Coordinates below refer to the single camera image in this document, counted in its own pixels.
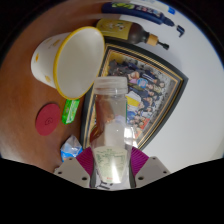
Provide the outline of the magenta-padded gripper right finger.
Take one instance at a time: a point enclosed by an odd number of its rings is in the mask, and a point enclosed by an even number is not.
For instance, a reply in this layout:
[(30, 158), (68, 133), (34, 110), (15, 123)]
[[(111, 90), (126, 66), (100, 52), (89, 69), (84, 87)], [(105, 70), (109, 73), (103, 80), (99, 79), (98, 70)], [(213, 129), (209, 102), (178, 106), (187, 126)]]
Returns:
[(130, 157), (129, 180), (132, 188), (140, 188), (170, 174), (170, 171), (155, 156), (148, 157), (133, 147)]

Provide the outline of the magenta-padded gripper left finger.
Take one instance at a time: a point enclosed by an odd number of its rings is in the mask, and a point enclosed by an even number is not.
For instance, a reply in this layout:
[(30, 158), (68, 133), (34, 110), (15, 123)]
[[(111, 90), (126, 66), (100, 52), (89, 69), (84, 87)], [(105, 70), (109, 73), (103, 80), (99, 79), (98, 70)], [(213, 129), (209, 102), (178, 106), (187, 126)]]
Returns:
[(77, 157), (67, 158), (54, 174), (83, 188), (89, 188), (94, 171), (94, 157), (91, 148)]

